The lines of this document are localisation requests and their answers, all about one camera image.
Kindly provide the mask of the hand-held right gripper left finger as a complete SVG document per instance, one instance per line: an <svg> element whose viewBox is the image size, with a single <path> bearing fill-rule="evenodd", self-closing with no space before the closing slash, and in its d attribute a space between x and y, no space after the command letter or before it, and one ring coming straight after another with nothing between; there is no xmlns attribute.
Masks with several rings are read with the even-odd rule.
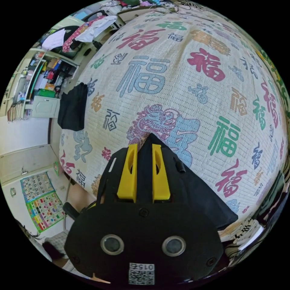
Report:
<svg viewBox="0 0 290 290"><path fill-rule="evenodd" d="M137 198L137 153L138 145L128 146L125 161L122 169L117 196L120 200L127 200L133 203Z"/></svg>

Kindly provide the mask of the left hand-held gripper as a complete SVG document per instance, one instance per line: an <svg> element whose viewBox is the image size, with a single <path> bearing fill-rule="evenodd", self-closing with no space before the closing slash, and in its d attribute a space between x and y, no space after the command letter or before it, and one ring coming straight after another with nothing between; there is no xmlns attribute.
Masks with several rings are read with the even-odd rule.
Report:
<svg viewBox="0 0 290 290"><path fill-rule="evenodd" d="M63 204L63 210L67 216L69 216L72 220L76 220L80 213L69 203L65 202Z"/></svg>

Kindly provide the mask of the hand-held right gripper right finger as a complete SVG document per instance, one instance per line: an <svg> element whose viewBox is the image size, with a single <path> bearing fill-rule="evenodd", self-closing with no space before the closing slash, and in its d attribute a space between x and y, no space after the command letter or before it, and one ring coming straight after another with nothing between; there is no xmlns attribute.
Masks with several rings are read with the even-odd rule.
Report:
<svg viewBox="0 0 290 290"><path fill-rule="evenodd" d="M171 196L162 150L158 144L152 145L152 195L153 203L168 201Z"/></svg>

